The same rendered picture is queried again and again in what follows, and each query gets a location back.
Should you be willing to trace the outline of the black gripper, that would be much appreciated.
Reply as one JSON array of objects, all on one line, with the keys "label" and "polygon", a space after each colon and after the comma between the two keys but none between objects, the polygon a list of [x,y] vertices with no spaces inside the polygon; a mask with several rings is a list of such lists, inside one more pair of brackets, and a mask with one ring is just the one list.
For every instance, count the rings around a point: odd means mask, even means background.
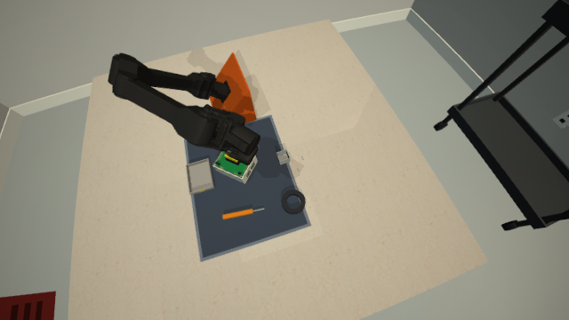
[{"label": "black gripper", "polygon": [[246,156],[245,154],[241,153],[237,149],[231,147],[228,143],[223,144],[222,148],[217,149],[217,150],[219,150],[219,151],[223,150],[225,152],[227,152],[227,150],[229,150],[230,151],[230,153],[228,155],[229,157],[239,161],[242,164],[249,165],[252,162],[253,158],[255,157],[255,155],[258,151],[258,146],[249,156]]}]

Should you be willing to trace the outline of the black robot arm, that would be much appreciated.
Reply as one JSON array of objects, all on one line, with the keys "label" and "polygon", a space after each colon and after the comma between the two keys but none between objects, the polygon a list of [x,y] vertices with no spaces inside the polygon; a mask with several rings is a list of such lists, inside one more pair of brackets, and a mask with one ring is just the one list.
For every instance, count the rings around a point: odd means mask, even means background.
[{"label": "black robot arm", "polygon": [[[204,100],[212,96],[224,103],[231,90],[227,80],[224,83],[216,82],[215,77],[208,72],[183,76],[147,68],[133,56],[120,53],[112,59],[108,82],[113,85],[115,96],[163,118],[192,145],[221,149],[223,144],[228,143],[249,156],[256,149],[260,135],[244,126],[244,116],[208,104],[203,107],[186,106],[153,88],[187,91]],[[214,142],[211,141],[212,137],[215,138]]]}]

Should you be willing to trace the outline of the dark grey work mat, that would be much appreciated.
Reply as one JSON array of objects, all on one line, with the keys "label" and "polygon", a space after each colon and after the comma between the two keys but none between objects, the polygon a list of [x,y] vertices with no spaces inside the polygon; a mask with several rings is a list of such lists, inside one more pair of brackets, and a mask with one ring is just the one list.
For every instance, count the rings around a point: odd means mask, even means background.
[{"label": "dark grey work mat", "polygon": [[[312,226],[305,207],[298,214],[283,209],[284,193],[298,187],[289,163],[280,165],[276,157],[284,147],[272,115],[256,119],[244,124],[260,135],[258,162],[245,184],[213,167],[221,151],[184,139],[187,164],[209,158],[215,186],[191,195],[201,262]],[[223,219],[223,214],[251,209],[265,210]]]}]

